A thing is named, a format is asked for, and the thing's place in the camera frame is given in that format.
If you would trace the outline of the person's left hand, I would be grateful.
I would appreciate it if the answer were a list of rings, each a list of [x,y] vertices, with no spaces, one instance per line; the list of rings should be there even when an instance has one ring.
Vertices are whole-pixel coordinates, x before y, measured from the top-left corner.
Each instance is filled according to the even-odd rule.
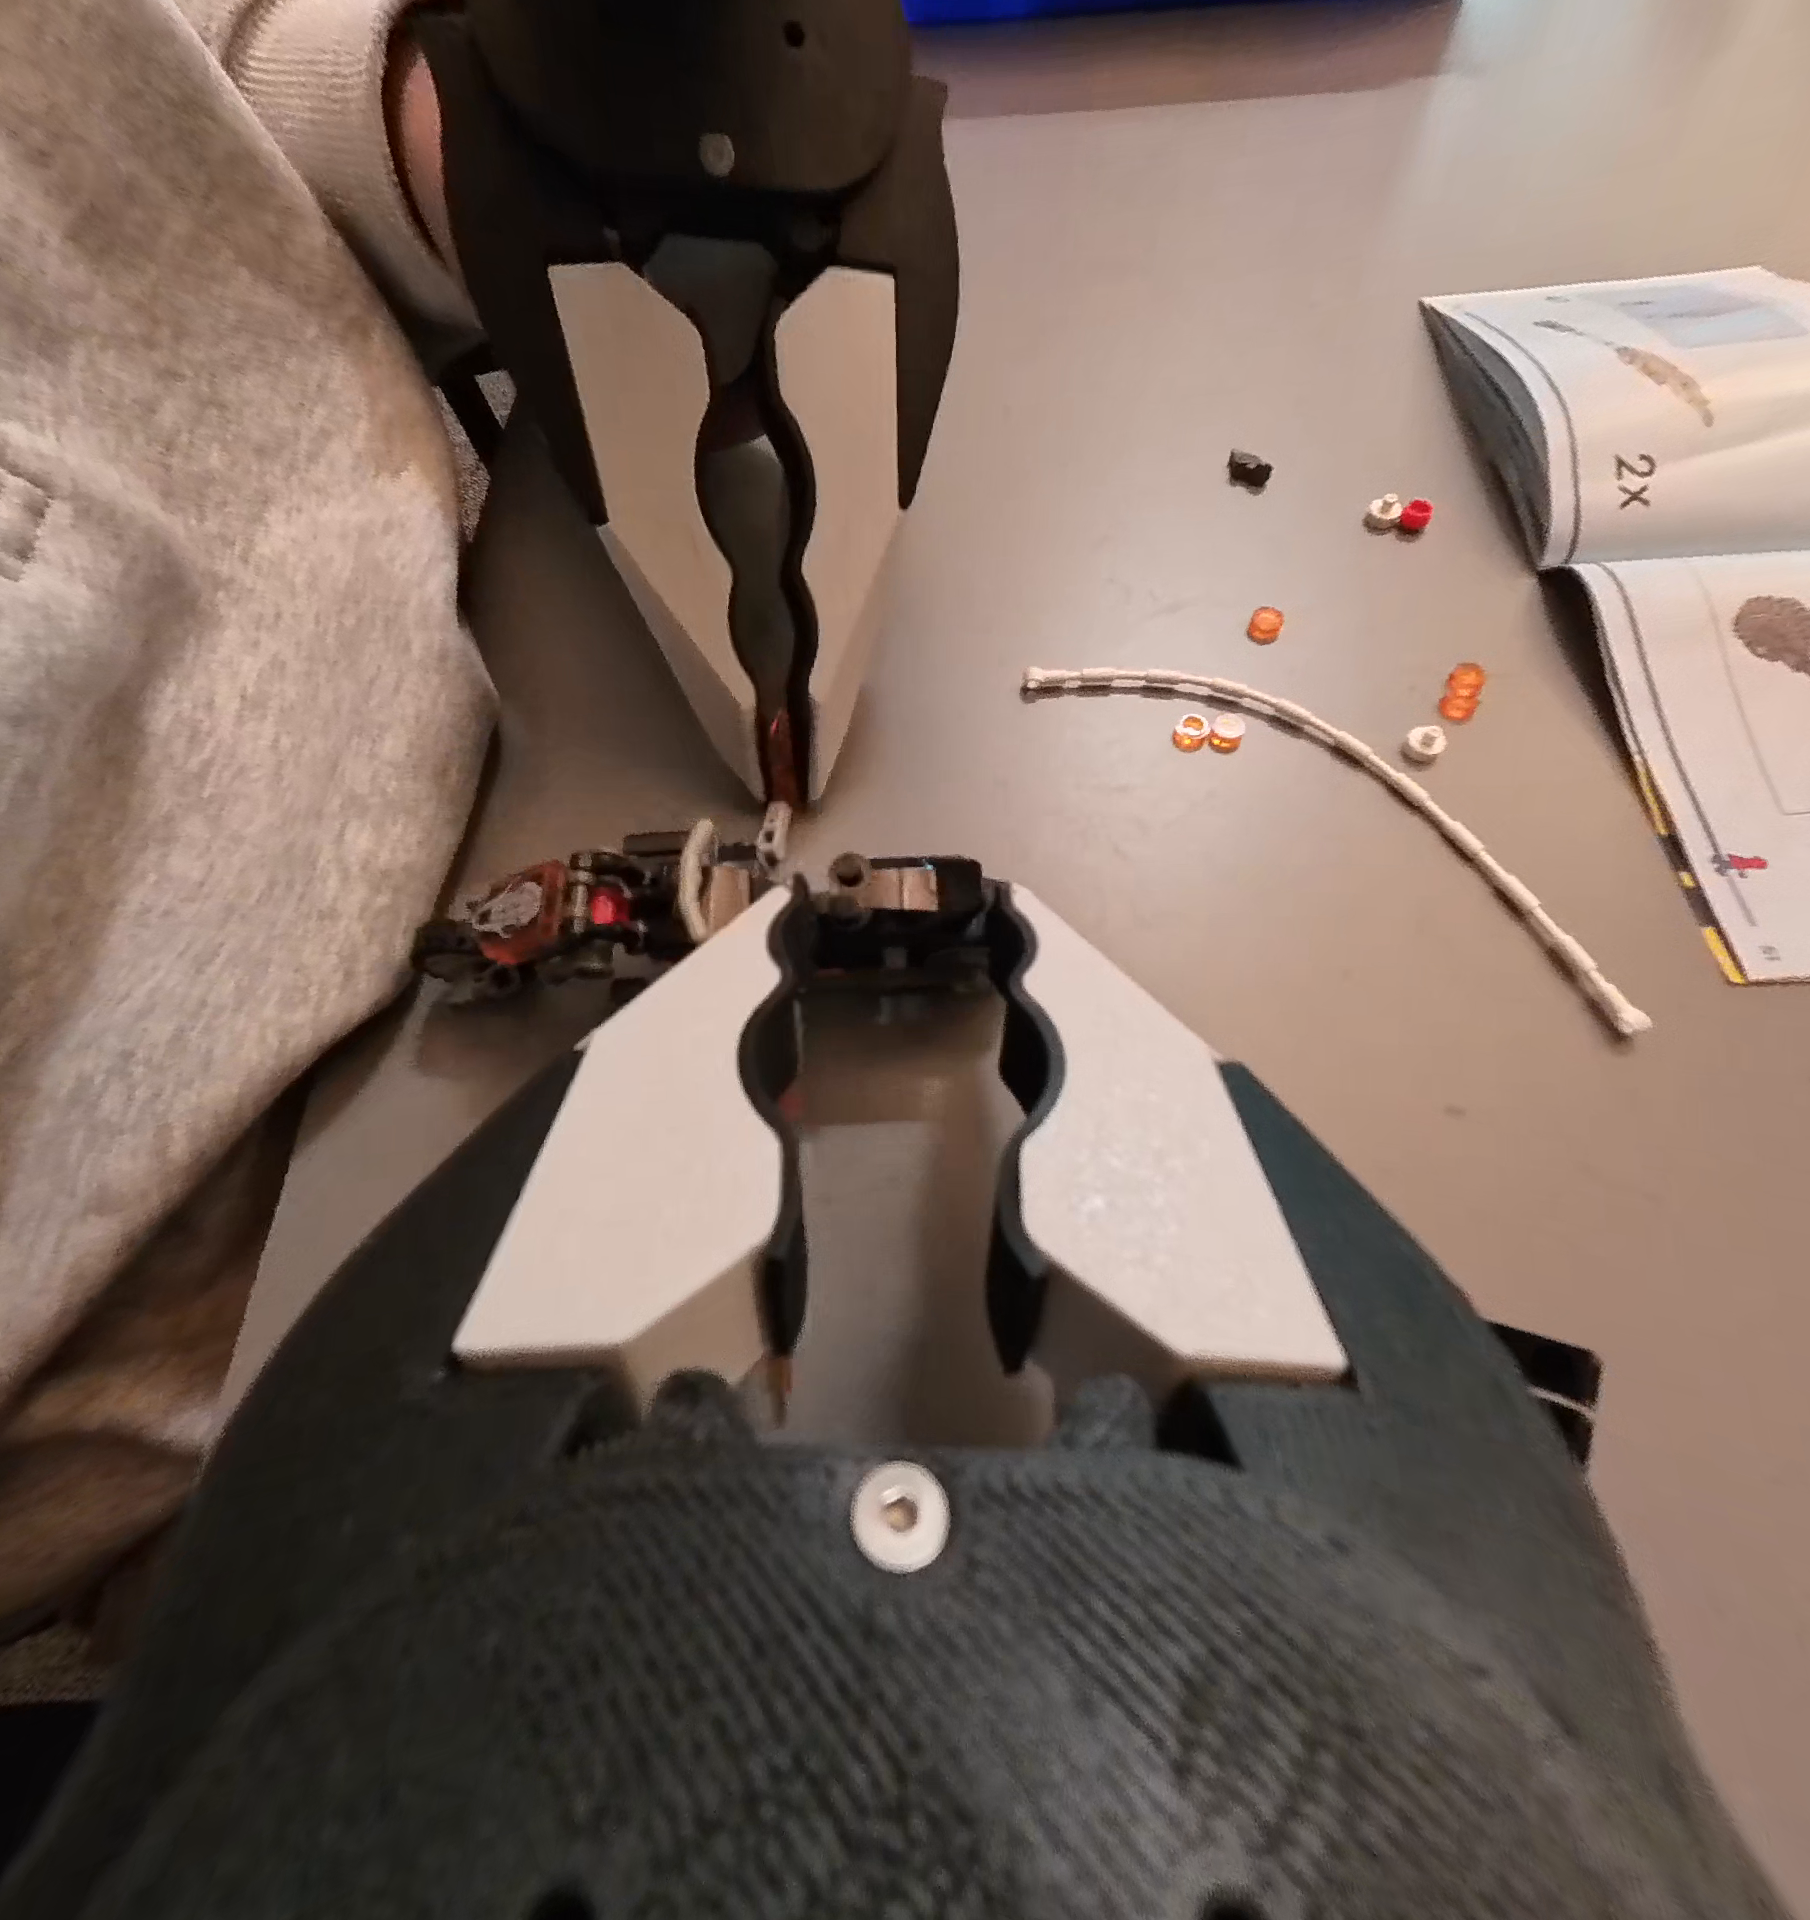
[[[453,272],[459,261],[444,189],[439,84],[411,17],[390,33],[385,100],[395,178],[415,228]]]

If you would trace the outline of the person's left forearm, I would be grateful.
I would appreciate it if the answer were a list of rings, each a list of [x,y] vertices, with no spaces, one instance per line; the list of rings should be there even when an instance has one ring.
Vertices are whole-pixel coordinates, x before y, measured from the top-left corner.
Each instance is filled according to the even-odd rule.
[[[241,5],[224,64],[432,372],[477,337],[461,267],[447,272],[395,178],[386,120],[392,28],[411,3]]]

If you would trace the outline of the grey zip hoodie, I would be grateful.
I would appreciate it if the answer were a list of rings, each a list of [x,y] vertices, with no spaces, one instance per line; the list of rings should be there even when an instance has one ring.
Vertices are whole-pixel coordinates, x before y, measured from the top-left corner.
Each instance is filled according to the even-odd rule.
[[[0,1649],[136,1611],[494,724],[439,372],[239,9],[0,5]]]

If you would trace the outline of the black lego motorcycle model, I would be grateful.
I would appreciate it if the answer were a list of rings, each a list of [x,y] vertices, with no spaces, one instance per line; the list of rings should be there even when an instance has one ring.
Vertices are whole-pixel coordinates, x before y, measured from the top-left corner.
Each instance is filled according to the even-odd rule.
[[[434,984],[447,1009],[585,993],[594,1004],[588,1025],[598,1025],[762,900],[792,891],[800,918],[774,941],[774,962],[794,1001],[986,983],[998,884],[978,862],[844,852],[808,884],[786,863],[762,865],[755,839],[729,841],[701,818],[519,868],[417,927],[414,979]]]

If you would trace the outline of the lego instruction booklet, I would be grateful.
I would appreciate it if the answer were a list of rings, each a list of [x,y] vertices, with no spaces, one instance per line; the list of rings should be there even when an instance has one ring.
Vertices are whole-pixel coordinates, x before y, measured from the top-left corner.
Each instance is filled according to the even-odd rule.
[[[1810,984],[1810,282],[1577,282],[1421,317],[1530,562],[1583,592],[1718,968]]]

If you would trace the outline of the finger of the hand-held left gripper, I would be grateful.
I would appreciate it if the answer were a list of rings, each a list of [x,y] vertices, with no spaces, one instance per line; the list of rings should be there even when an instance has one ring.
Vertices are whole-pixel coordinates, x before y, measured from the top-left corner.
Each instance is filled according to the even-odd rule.
[[[605,551],[701,731],[767,801],[758,695],[733,641],[734,572],[698,493],[711,404],[692,317],[620,261],[550,267],[561,337],[597,467]]]
[[[791,431],[797,659],[808,804],[826,792],[869,678],[900,503],[893,278],[828,267],[776,319],[776,419]]]

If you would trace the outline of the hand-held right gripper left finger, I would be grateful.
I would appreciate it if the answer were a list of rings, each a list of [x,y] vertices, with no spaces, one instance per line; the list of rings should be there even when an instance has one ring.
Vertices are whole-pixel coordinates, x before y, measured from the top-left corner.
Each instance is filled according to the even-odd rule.
[[[461,1365],[600,1368],[646,1405],[671,1376],[741,1384],[800,1345],[801,1022],[774,962],[797,918],[792,891],[762,900],[583,1042],[458,1328]]]

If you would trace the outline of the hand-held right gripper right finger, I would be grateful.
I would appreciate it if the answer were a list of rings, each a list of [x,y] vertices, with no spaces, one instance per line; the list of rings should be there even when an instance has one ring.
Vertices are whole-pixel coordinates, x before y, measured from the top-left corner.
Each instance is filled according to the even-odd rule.
[[[989,975],[1017,1107],[989,1236],[1001,1369],[1058,1389],[1343,1383],[1220,1055],[1029,886],[989,910]]]

